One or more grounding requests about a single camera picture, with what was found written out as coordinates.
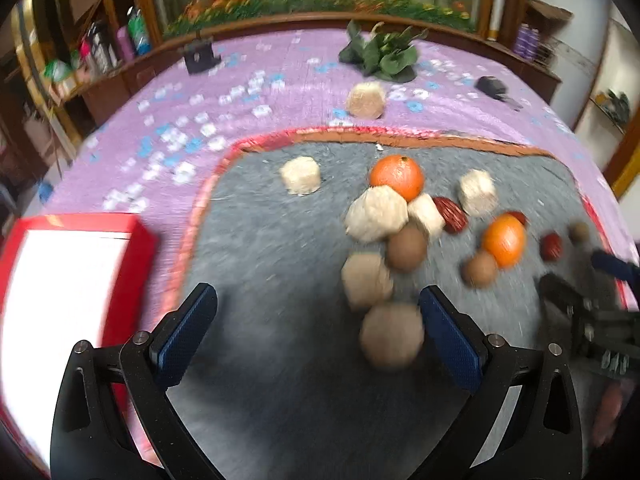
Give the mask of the beige cake far left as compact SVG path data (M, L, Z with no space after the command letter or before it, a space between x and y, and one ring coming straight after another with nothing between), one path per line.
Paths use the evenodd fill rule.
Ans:
M304 196L320 188L321 170L318 162L309 156L288 160L279 170L280 177L290 194Z

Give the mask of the beige cake on tablecloth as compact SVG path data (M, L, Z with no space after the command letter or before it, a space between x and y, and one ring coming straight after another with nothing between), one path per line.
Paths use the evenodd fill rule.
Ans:
M349 91L346 110L354 117L378 119L384 114L386 94L376 81L360 82Z

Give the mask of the brown round longan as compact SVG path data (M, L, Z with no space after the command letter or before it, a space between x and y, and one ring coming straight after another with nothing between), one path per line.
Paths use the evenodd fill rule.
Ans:
M462 263L462 281L469 288L482 289L489 287L497 278L498 263L486 250L479 250L473 257Z

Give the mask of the purple floral tablecloth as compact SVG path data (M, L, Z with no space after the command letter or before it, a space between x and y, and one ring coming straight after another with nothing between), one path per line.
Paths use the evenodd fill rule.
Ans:
M350 126L349 90L359 74L340 63L338 29L294 30L218 44L219 66L190 75L175 62L125 103L82 147L44 205L48 214L141 214L163 237L171 266L202 182L236 140L292 128ZM416 78L388 84L382 125L455 131L535 145L565 164L590 200L616 255L636 260L630 224L574 132L521 78L469 52L422 42ZM494 76L521 104L511 110L474 88Z

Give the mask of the red white shallow box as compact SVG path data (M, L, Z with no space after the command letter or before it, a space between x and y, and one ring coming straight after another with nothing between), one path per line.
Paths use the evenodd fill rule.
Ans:
M1 420L49 469L58 389L73 345L122 344L137 329L157 238L136 214L17 221L1 252Z

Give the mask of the large beige cake piece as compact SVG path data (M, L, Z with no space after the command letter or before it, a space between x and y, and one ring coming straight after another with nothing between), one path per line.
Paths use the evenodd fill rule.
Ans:
M345 232L361 243L372 243L399 232L408 222L406 200L388 185L372 186L349 206Z

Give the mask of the small black cylinder mount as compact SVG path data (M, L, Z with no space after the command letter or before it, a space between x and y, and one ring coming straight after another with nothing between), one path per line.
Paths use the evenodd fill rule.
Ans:
M214 52L212 38L196 38L186 44L182 57L190 75L208 72L221 63L221 56Z

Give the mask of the black seatbelt buckle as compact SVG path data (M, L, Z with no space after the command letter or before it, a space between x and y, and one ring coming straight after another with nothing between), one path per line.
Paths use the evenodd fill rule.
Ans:
M521 110L523 108L520 103L509 96L508 87L494 76L481 76L475 81L474 88L488 96L488 98L506 104L511 110Z

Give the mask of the red jujube date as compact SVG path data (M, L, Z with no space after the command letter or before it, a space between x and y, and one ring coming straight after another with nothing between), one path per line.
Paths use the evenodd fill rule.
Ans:
M435 196L433 202L445 221L444 230L449 234L460 234L468 226L466 213L450 198Z
M563 255L563 240L558 232L551 231L539 240L539 253L544 262L557 262Z

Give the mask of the orange tangerine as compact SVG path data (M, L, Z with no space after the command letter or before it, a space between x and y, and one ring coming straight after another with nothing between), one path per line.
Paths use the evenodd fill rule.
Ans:
M495 218L482 237L482 248L494 257L500 269L518 264L525 247L525 226L513 214L502 214Z
M369 183L371 186L387 185L406 202L411 202L423 191L425 177L415 160L396 154L376 162L370 171Z

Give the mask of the brown round fruit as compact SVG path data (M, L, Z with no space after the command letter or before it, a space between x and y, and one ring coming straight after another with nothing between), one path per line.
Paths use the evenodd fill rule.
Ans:
M398 272L416 270L427 256L428 234L420 226L409 223L386 243L386 263Z

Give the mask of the green leafy vegetable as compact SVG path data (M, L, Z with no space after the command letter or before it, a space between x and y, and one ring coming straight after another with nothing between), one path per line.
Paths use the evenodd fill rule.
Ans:
M376 23L366 39L360 25L350 21L346 27L349 43L338 54L338 60L357 67L365 77L398 84L413 81L416 78L414 66L419 59L419 51L413 43L425 39L428 30L424 28L415 34L409 26L402 32L383 32L384 25L384 22Z

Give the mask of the grey felt mat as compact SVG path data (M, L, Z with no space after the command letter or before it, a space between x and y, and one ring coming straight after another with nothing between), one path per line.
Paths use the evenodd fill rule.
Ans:
M213 190L186 284L207 283L218 312L172 406L228 479L405 479L460 413L464 390L431 337L404 367L372 366L359 345L371 308L416 304L435 284L482 330L534 348L544 336L533 248L485 290L466 287L463 259L484 222L428 241L409 273L386 263L383 242L360 244L343 218L364 189L371 144L308 143L247 155ZM298 156L321 170L318 191L286 189Z

